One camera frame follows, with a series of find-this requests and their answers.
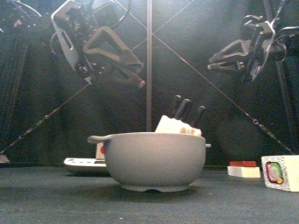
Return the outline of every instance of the black fabric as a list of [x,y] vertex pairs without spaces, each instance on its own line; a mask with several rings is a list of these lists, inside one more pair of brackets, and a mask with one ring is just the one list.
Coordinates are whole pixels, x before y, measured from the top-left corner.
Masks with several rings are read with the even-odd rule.
[[183,192],[129,192],[109,177],[72,176],[63,168],[0,168],[1,222],[297,223],[299,194],[261,178],[203,171]]
[[16,34],[2,35],[0,45],[0,149],[9,143],[14,101],[24,71],[24,58],[28,44],[24,37]]

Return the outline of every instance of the black backdrop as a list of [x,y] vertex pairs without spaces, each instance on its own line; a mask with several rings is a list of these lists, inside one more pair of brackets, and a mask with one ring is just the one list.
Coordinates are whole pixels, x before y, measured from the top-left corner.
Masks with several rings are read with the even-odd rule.
[[[64,1],[22,2],[46,15]],[[297,3],[292,4],[284,17],[284,25],[295,25],[297,21]],[[145,1],[133,1],[132,15],[116,28],[120,38],[144,63],[145,13]],[[207,165],[225,165],[232,159],[253,159],[259,162],[261,155],[287,154],[215,87],[272,130],[287,145],[295,145],[289,137],[275,64],[268,63],[256,81],[248,83],[241,83],[235,73],[207,69],[212,54],[239,39],[240,22],[248,14],[265,14],[261,1],[153,1],[152,127],[155,130],[175,95],[193,101],[191,117],[195,108],[204,105],[207,113],[200,120],[200,129],[207,142],[212,144],[207,153]],[[13,40],[9,35],[0,34],[0,38]],[[26,38],[22,79],[9,132],[1,139],[1,148],[85,85],[84,80],[72,72],[65,59],[52,54],[46,45],[48,37],[49,34],[42,33]],[[1,45],[1,51],[17,54],[17,49],[17,46]],[[6,57],[1,57],[1,61],[8,63]],[[287,85],[292,111],[297,111],[297,58],[291,58],[285,65],[292,70],[287,73]],[[145,64],[140,76],[145,79]],[[297,117],[293,118],[293,123],[297,123]],[[12,161],[36,164],[61,164],[65,157],[93,158],[95,145],[87,143],[88,136],[133,131],[145,131],[145,88],[137,90],[124,83],[103,80],[99,86],[88,87],[69,101],[34,132],[6,151],[6,156]]]

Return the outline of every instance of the black table surface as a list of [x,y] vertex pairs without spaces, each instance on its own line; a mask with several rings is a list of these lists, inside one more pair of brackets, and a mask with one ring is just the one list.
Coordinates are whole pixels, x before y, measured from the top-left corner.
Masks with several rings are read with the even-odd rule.
[[131,192],[64,167],[0,168],[0,223],[299,223],[299,192],[203,171],[183,192]]

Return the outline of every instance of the black knife handle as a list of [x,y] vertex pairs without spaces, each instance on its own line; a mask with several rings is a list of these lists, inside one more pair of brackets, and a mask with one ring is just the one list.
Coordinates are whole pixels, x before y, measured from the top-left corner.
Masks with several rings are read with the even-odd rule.
[[169,118],[173,118],[176,110],[180,107],[181,102],[183,102],[183,98],[179,95],[176,95],[172,98],[172,106],[171,106]]
[[196,116],[193,117],[193,119],[191,120],[191,126],[193,128],[196,128],[197,124],[199,124],[199,121],[201,119],[201,115],[205,111],[205,107],[204,106],[199,106],[197,107],[197,110],[196,110]]
[[183,99],[180,107],[177,108],[176,113],[173,115],[173,118],[176,120],[181,120],[183,119],[183,115],[184,115],[185,109],[188,108],[188,104],[189,103],[191,103],[189,99]]

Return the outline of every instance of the black pole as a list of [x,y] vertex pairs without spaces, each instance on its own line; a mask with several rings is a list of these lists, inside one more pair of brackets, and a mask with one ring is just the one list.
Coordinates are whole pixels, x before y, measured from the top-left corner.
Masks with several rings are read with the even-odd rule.
[[[281,12],[279,11],[283,11],[283,9],[280,9],[281,8],[280,6],[285,7],[285,1],[284,0],[281,1],[276,15],[273,15],[271,0],[263,0],[263,3],[264,3],[264,9],[265,9],[265,20],[271,22],[273,19],[276,19],[276,17],[280,16]],[[299,148],[299,137],[297,137],[299,131],[295,127],[295,116],[293,116],[295,112],[292,110],[292,104],[289,100],[289,91],[285,84],[287,82],[285,82],[284,63],[281,61],[277,61],[275,63],[275,69],[276,69],[276,76],[279,79],[280,92],[283,96],[284,115],[287,118],[285,122],[287,122],[287,129],[288,129],[289,141],[291,141],[289,144],[292,149],[297,149]]]

